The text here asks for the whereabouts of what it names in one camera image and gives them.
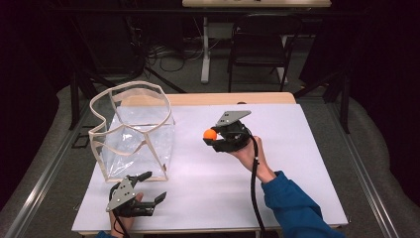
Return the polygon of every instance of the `black cord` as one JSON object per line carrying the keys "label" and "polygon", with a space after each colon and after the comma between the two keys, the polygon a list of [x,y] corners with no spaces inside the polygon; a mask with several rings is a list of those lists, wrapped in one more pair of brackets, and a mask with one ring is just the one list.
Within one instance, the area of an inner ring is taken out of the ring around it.
{"label": "black cord", "polygon": [[181,89],[180,87],[176,86],[175,84],[173,84],[172,82],[170,82],[169,80],[167,80],[166,78],[160,76],[157,72],[155,72],[153,69],[145,66],[145,70],[147,70],[148,72],[150,72],[151,74],[153,74],[154,76],[156,76],[158,79],[160,79],[160,81],[164,82],[166,85],[170,86],[172,89],[174,89],[175,91],[179,92],[179,93],[186,93],[186,91],[184,91],[183,89]]}
{"label": "black cord", "polygon": [[254,153],[255,153],[252,175],[251,175],[251,201],[253,202],[254,212],[256,213],[257,221],[259,222],[259,226],[262,231],[261,237],[263,238],[265,236],[265,227],[263,226],[263,220],[260,215],[260,211],[257,205],[257,198],[256,198],[256,177],[257,177],[257,167],[259,166],[259,145],[257,144],[256,138],[254,138],[251,132],[249,133],[254,143]]}
{"label": "black cord", "polygon": [[[170,54],[171,54],[171,56],[166,56],[166,57],[162,57],[162,58],[159,59],[158,66],[160,67],[160,69],[163,70],[163,71],[166,71],[166,72],[176,72],[176,71],[180,71],[181,69],[183,69],[183,67],[185,66],[185,57],[178,54],[177,52],[170,53]],[[163,67],[163,60],[169,59],[169,58],[180,60],[181,61],[181,66],[179,66],[176,69],[166,69],[166,68],[164,68]]]}
{"label": "black cord", "polygon": [[124,236],[124,238],[130,238],[130,234],[127,232],[126,227],[124,226],[123,222],[120,220],[120,217],[117,215],[117,212],[115,212],[115,210],[112,210],[112,212],[114,213],[115,220],[118,222],[118,224],[120,224],[121,229],[123,229],[123,232],[117,230],[116,227],[115,227],[115,222],[114,222],[115,231],[122,234]]}

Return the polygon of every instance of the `white stand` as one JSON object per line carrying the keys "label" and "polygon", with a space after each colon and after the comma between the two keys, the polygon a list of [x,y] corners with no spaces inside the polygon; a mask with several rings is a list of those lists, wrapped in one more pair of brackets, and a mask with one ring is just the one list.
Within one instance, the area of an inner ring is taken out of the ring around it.
{"label": "white stand", "polygon": [[203,23],[203,67],[201,69],[201,83],[209,82],[210,74],[210,53],[209,53],[209,35],[208,35],[208,21],[207,17],[204,17]]}

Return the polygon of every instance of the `wrist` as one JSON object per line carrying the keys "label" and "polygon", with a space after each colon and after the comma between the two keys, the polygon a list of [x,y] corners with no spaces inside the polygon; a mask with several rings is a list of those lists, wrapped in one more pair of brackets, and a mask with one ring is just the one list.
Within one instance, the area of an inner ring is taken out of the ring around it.
{"label": "wrist", "polygon": [[257,177],[262,183],[268,183],[275,179],[276,175],[270,168],[261,167],[261,169],[257,171]]}

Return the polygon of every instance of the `white tabletop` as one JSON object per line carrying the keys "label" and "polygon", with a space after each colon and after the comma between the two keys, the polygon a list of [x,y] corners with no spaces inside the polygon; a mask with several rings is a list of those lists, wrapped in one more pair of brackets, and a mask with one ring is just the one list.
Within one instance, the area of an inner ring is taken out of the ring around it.
{"label": "white tabletop", "polygon": [[330,7],[330,0],[182,0],[184,7]]}
{"label": "white tabletop", "polygon": [[[136,218],[134,232],[259,229],[251,203],[251,173],[232,156],[216,153],[202,140],[204,130],[214,126],[228,110],[251,110],[252,114],[241,122],[254,135],[262,137],[270,166],[284,171],[299,184],[321,206],[329,225],[348,223],[300,105],[172,106],[176,126],[169,181],[146,181],[135,187],[145,193],[144,201],[151,201],[164,191],[166,199],[156,207],[152,217]],[[104,181],[96,166],[73,231],[110,229],[105,207],[112,185]],[[259,184],[257,200],[265,227],[278,228],[272,211],[264,205]]]}

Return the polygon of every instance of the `finger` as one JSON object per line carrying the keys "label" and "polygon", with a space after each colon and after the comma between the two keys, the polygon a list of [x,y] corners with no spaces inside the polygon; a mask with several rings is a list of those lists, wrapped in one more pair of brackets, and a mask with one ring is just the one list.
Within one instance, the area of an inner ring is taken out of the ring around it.
{"label": "finger", "polygon": [[256,139],[257,144],[261,145],[261,144],[263,143],[263,140],[261,139],[261,137],[259,137],[259,136],[254,136],[254,138]]}
{"label": "finger", "polygon": [[142,201],[142,199],[143,199],[143,193],[142,192],[139,192],[139,193],[137,193],[137,195],[136,195],[136,200],[137,201]]}

